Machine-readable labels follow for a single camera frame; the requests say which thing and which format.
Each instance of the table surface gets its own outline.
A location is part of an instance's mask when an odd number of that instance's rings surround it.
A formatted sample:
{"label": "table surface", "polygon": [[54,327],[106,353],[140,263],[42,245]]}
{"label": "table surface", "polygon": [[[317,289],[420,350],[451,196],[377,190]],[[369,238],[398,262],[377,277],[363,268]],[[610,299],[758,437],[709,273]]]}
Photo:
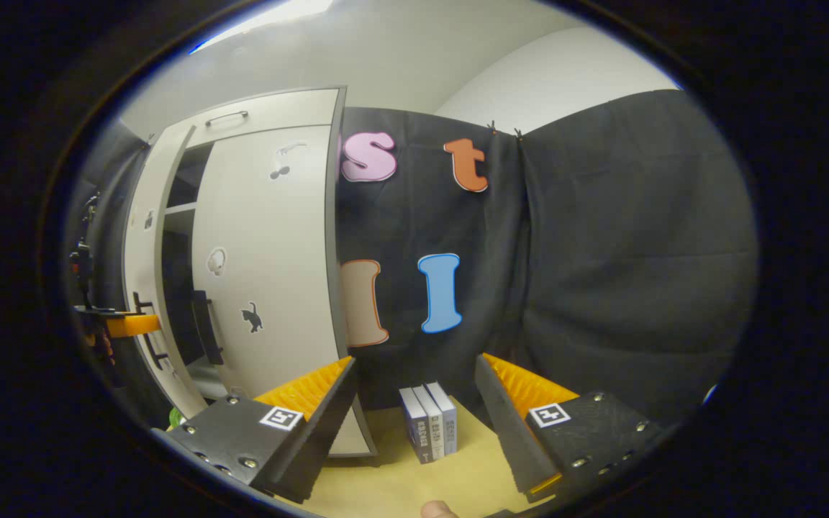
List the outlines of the table surface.
{"label": "table surface", "polygon": [[453,455],[422,465],[408,442],[402,410],[369,411],[366,421],[379,454],[328,459],[312,498],[302,505],[285,502],[328,518],[418,518],[425,502],[442,499],[460,518],[479,518],[501,509],[521,512],[552,499],[529,504],[517,492],[496,434],[453,403],[458,421]]}

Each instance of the black cat sticker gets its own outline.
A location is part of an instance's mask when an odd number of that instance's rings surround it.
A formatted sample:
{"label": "black cat sticker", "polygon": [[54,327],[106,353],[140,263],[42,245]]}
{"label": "black cat sticker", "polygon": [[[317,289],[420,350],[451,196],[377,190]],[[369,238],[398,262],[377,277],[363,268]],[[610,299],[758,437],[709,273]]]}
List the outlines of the black cat sticker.
{"label": "black cat sticker", "polygon": [[251,301],[249,301],[249,304],[251,304],[251,311],[241,309],[243,320],[251,324],[251,332],[257,332],[259,329],[263,329],[264,326],[261,325],[261,318],[258,316],[258,306]]}

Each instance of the ceiling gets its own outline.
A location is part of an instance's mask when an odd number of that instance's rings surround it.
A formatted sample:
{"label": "ceiling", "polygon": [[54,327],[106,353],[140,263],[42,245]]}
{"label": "ceiling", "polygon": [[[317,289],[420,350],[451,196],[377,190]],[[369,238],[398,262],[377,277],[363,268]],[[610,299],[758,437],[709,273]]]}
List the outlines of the ceiling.
{"label": "ceiling", "polygon": [[121,118],[147,137],[231,99],[331,85],[348,86],[348,106],[433,114],[507,53],[583,25],[533,0],[335,0],[170,63]]}

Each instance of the black bracket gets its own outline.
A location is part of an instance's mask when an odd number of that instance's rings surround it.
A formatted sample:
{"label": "black bracket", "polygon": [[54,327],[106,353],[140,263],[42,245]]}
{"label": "black bracket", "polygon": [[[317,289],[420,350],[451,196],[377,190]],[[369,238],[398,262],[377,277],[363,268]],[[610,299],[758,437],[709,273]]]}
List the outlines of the black bracket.
{"label": "black bracket", "polygon": [[217,344],[217,336],[213,332],[213,322],[210,320],[211,303],[206,291],[195,289],[191,298],[191,309],[194,311],[194,322],[197,324],[197,337],[200,338],[200,345],[204,347],[207,360],[210,360],[211,364],[222,365],[223,355],[220,353],[223,348]]}
{"label": "black bracket", "polygon": [[[139,301],[139,293],[136,293],[135,291],[132,292],[132,303],[134,303],[136,307],[136,314],[145,314],[144,312],[142,312],[142,308],[152,307],[152,302]],[[155,364],[155,367],[161,371],[162,364],[159,362],[159,360],[162,360],[162,358],[167,358],[168,353],[155,354],[155,348],[152,347],[152,340],[149,339],[148,332],[147,334],[142,335],[142,340],[145,341],[145,348],[149,350],[149,356],[152,357],[152,362]]]}

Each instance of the white book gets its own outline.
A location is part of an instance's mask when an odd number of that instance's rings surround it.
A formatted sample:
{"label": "white book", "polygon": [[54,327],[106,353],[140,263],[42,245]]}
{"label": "white book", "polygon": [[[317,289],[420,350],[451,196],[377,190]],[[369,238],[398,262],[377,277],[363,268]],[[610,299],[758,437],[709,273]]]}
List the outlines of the white book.
{"label": "white book", "polygon": [[417,455],[418,462],[429,463],[432,452],[427,432],[427,413],[410,388],[399,389],[399,394],[402,396],[402,411],[408,423],[408,438],[414,447],[414,454]]}
{"label": "white book", "polygon": [[424,387],[412,388],[414,395],[417,396],[418,403],[421,403],[422,409],[427,412],[427,432],[430,437],[430,449],[434,455],[434,460],[443,458],[443,413],[434,403]]}
{"label": "white book", "polygon": [[444,455],[456,453],[456,406],[447,396],[440,383],[428,383],[427,391],[434,398],[434,403],[443,413],[443,452]]}

